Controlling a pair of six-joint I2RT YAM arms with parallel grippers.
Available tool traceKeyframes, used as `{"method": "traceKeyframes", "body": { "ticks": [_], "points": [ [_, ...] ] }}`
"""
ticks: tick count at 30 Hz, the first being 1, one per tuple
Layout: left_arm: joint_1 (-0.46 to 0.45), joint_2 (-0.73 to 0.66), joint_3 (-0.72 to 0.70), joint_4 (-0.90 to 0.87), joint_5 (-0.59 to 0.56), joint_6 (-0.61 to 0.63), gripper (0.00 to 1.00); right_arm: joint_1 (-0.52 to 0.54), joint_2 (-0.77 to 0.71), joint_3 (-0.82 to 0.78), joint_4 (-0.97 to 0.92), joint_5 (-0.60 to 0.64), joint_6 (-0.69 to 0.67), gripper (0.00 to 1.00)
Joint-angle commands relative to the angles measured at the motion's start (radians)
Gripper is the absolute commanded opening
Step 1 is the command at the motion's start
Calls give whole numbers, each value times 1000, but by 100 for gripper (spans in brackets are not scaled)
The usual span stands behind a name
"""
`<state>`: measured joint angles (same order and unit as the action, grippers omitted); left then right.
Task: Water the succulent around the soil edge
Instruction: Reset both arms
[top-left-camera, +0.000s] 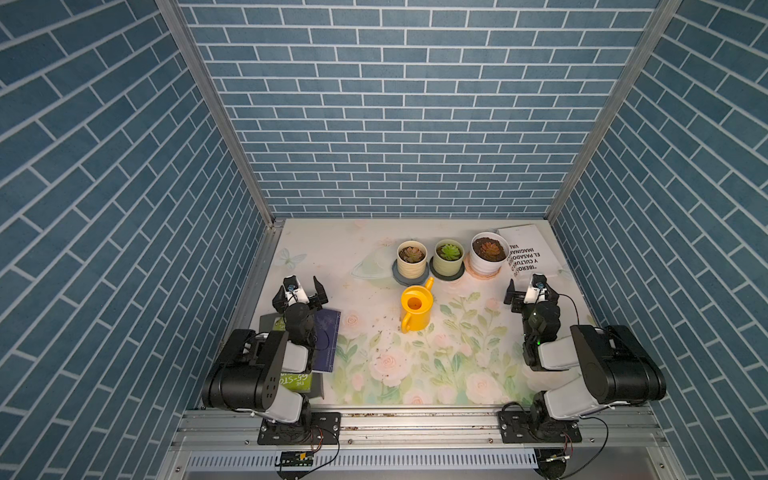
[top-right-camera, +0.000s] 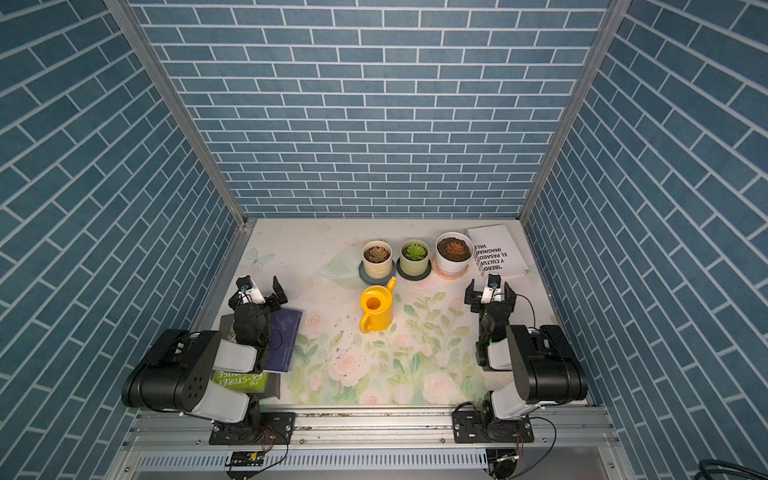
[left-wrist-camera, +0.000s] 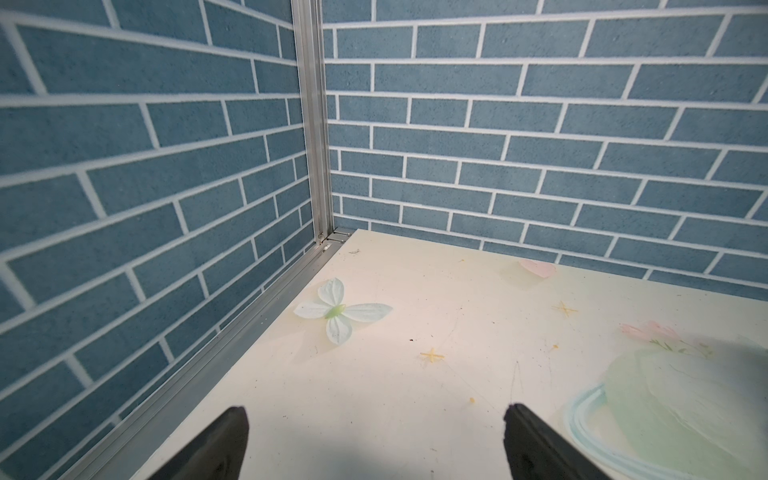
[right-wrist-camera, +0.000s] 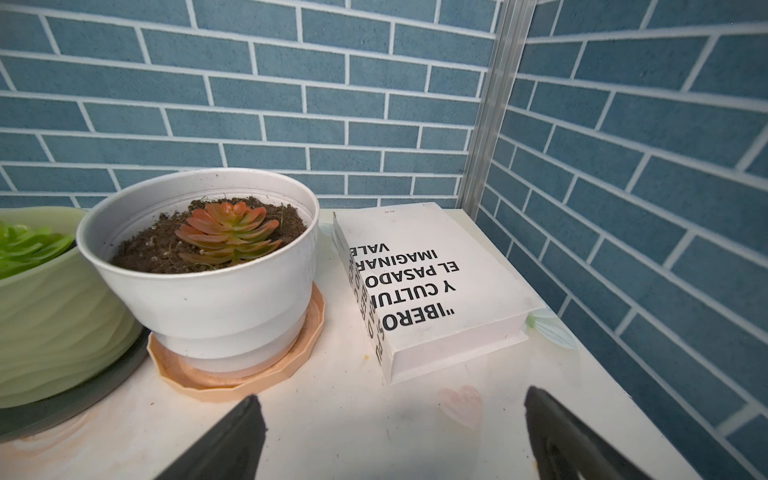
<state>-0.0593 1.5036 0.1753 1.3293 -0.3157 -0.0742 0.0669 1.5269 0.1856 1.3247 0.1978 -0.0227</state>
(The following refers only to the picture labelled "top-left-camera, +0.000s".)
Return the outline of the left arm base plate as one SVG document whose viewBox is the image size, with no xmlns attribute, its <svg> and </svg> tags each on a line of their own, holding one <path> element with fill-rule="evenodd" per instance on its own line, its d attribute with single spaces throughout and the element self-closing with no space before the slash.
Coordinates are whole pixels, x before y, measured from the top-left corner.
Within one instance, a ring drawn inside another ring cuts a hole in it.
<svg viewBox="0 0 768 480">
<path fill-rule="evenodd" d="M 257 444 L 261 446 L 320 446 L 337 445 L 341 414 L 338 412 L 312 412 L 297 422 L 287 424 L 264 419 Z"/>
</svg>

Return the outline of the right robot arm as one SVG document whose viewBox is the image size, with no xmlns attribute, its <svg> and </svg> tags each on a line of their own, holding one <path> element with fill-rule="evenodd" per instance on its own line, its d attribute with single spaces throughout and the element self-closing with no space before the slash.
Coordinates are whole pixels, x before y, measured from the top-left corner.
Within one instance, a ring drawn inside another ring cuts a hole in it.
<svg viewBox="0 0 768 480">
<path fill-rule="evenodd" d="M 578 322 L 562 335 L 561 297 L 541 274 L 526 290 L 510 283 L 505 292 L 504 303 L 522 318 L 525 364 L 535 372 L 579 371 L 565 385 L 536 393 L 528 407 L 502 406 L 497 418 L 505 444 L 578 443 L 578 421 L 586 416 L 666 396 L 664 374 L 628 327 Z"/>
</svg>

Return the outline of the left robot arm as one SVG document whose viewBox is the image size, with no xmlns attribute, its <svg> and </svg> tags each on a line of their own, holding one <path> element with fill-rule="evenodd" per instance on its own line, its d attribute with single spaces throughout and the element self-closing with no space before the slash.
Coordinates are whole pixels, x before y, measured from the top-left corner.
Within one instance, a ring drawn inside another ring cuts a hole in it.
<svg viewBox="0 0 768 480">
<path fill-rule="evenodd" d="M 296 276 L 283 279 L 272 300 L 284 327 L 258 333 L 234 330 L 213 363 L 202 388 L 206 408 L 250 413 L 283 430 L 311 430 L 305 395 L 280 383 L 284 373 L 310 373 L 317 350 L 315 314 L 328 302 L 324 286 L 313 280 L 309 295 Z"/>
</svg>

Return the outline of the yellow plastic watering can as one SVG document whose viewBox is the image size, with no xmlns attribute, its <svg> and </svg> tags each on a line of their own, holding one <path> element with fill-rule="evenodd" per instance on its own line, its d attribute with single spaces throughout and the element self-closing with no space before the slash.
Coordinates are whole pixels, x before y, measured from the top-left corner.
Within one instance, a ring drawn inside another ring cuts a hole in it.
<svg viewBox="0 0 768 480">
<path fill-rule="evenodd" d="M 410 286 L 402 293 L 400 320 L 403 333 L 421 331 L 429 326 L 434 305 L 433 284 L 434 278 L 429 277 L 424 286 Z"/>
</svg>

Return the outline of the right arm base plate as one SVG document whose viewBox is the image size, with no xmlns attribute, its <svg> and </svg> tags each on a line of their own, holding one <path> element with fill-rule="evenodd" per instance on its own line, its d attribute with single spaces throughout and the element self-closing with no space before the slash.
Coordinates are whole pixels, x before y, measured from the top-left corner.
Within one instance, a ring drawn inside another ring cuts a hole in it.
<svg viewBox="0 0 768 480">
<path fill-rule="evenodd" d="M 582 435 L 575 421 L 555 420 L 547 414 L 523 410 L 497 413 L 502 441 L 512 443 L 580 443 Z"/>
</svg>

